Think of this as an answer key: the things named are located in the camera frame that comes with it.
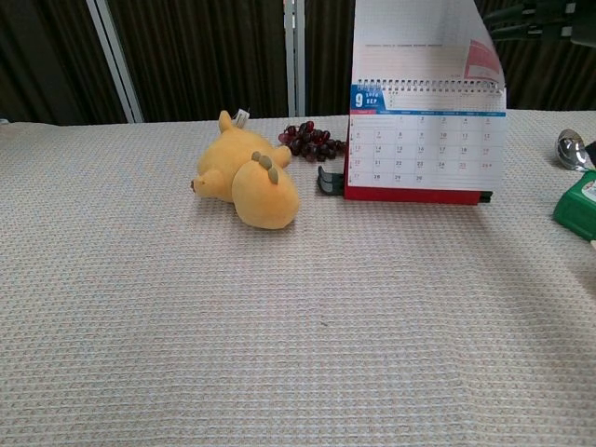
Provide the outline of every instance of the table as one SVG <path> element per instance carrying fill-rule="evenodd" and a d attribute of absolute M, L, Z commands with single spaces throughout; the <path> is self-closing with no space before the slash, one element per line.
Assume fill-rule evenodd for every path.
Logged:
<path fill-rule="evenodd" d="M 595 124 L 509 111 L 475 207 L 324 196 L 295 158 L 277 232 L 192 194 L 214 121 L 0 126 L 1 443 L 595 445 L 596 253 L 551 218 L 557 135 Z"/>

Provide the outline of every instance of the calendar page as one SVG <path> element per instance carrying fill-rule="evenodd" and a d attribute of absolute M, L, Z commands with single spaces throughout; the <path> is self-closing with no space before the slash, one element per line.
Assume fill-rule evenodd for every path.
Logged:
<path fill-rule="evenodd" d="M 357 0 L 347 186 L 494 191 L 506 90 L 473 0 Z"/>

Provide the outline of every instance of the spiral binding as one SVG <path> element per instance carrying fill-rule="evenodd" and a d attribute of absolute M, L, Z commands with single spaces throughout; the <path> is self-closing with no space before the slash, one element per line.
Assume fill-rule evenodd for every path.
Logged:
<path fill-rule="evenodd" d="M 454 81 L 418 79 L 359 79 L 360 89 L 382 91 L 432 91 L 464 93 L 498 93 L 498 85 L 493 81 Z"/>

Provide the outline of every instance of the brown curtain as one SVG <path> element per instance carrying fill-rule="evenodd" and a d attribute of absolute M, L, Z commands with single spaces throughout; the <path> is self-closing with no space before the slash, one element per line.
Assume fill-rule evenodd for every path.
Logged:
<path fill-rule="evenodd" d="M 483 16 L 519 4 L 476 0 Z M 355 0 L 306 0 L 306 113 L 349 112 Z M 499 42 L 509 109 L 596 110 L 596 48 L 569 42 Z"/>
<path fill-rule="evenodd" d="M 0 117 L 126 122 L 84 1 L 0 1 Z"/>
<path fill-rule="evenodd" d="M 287 116 L 281 0 L 110 0 L 145 121 Z"/>

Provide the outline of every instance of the stuffed animal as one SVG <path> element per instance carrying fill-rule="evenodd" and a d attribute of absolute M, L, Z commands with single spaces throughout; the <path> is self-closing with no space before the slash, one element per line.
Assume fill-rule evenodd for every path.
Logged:
<path fill-rule="evenodd" d="M 219 138 L 198 160 L 191 188 L 198 196 L 234 203 L 247 225 L 284 228 L 300 209 L 294 183 L 283 170 L 290 164 L 290 149 L 235 127 L 226 111 L 220 113 L 219 127 Z"/>

